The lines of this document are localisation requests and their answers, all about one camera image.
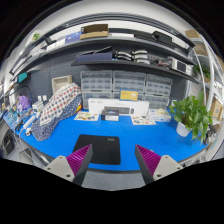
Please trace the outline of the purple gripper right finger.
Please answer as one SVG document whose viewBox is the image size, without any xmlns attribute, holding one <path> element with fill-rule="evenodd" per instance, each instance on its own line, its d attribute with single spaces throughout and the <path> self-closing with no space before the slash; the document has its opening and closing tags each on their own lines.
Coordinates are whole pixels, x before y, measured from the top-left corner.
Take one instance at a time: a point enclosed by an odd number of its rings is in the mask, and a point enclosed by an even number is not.
<svg viewBox="0 0 224 224">
<path fill-rule="evenodd" d="M 135 156 L 145 184 L 182 169 L 182 166 L 169 155 L 160 156 L 140 145 L 135 146 Z"/>
</svg>

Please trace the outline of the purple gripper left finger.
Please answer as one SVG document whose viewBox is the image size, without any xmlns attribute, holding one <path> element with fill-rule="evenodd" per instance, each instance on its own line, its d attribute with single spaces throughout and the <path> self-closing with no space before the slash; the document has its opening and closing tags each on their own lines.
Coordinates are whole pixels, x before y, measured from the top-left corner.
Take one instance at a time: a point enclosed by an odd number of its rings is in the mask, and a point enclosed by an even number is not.
<svg viewBox="0 0 224 224">
<path fill-rule="evenodd" d="M 92 145 L 87 145 L 67 157 L 58 156 L 45 167 L 45 170 L 81 186 L 92 156 Z"/>
</svg>

